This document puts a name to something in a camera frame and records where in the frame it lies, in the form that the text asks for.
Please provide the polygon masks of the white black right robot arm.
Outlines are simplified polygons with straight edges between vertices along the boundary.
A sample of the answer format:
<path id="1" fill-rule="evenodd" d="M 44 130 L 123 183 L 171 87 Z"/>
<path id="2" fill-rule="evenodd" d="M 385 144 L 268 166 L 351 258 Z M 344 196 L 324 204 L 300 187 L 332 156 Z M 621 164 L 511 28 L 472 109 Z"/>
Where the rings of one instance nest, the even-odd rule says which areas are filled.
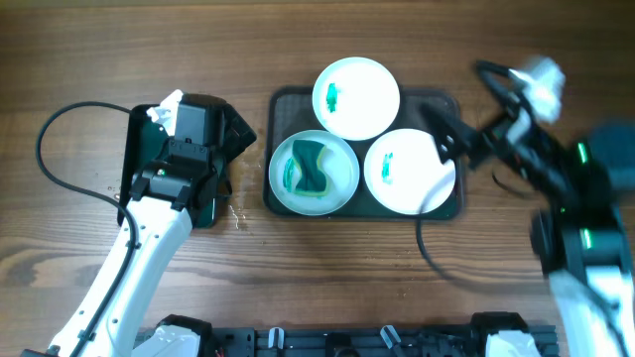
<path id="1" fill-rule="evenodd" d="M 634 126 L 613 122 L 562 146 L 537 124 L 515 143 L 516 118 L 501 113 L 475 129 L 422 105 L 442 162 L 496 158 L 549 204 L 532 219 L 530 240 L 557 301 L 572 356 L 634 353 L 634 265 L 619 213 L 634 190 Z"/>

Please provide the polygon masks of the green yellow sponge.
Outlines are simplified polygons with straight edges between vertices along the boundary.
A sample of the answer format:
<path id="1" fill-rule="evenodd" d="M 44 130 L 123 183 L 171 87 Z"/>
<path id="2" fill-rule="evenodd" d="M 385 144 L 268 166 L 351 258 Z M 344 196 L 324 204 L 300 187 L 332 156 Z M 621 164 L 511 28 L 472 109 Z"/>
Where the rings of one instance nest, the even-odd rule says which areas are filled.
<path id="1" fill-rule="evenodd" d="M 326 152 L 323 143 L 295 140 L 292 155 L 285 163 L 283 186 L 287 192 L 301 196 L 324 196 L 328 189 L 328 175 L 321 159 Z"/>

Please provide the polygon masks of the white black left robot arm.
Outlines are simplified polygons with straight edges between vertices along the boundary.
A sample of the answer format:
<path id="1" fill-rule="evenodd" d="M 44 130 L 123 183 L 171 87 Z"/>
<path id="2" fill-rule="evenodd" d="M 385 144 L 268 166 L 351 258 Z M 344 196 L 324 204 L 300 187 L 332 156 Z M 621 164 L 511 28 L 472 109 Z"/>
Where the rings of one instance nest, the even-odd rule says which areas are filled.
<path id="1" fill-rule="evenodd" d="M 159 152 L 123 180 L 113 199 L 56 177 L 41 155 L 36 162 L 53 183 L 102 200 L 122 215 L 115 242 L 76 313 L 54 337 L 49 356 L 130 356 L 135 335 L 158 282 L 180 246 L 198 226 L 215 222 L 216 203 L 230 189 L 228 164 L 256 140 L 226 100 L 174 91 L 133 123 L 150 122 L 166 133 Z"/>

